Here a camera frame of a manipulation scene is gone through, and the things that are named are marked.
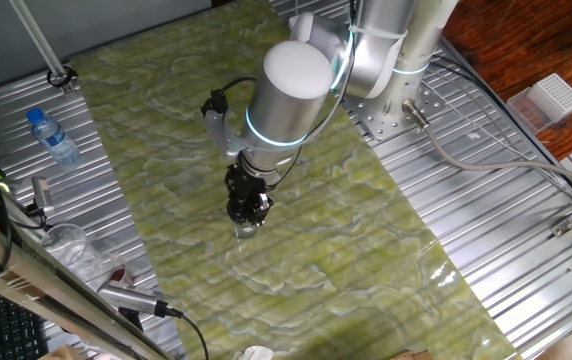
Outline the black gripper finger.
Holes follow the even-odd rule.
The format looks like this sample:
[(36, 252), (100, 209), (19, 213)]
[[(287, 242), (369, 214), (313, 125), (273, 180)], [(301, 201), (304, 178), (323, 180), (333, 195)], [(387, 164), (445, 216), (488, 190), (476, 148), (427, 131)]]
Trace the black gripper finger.
[(232, 196), (228, 199), (226, 210), (233, 223), (246, 223), (247, 214), (245, 201), (242, 198)]
[(267, 193), (257, 193), (251, 196), (250, 221), (255, 226), (262, 226), (265, 218), (273, 205), (272, 199)]

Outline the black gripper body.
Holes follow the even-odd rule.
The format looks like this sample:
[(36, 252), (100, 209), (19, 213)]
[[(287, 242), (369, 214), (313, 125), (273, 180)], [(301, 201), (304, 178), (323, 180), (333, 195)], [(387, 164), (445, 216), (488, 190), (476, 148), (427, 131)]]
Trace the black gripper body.
[(238, 164), (227, 167), (224, 183), (230, 199), (247, 201), (261, 193), (268, 192), (268, 186), (264, 179), (251, 176)]

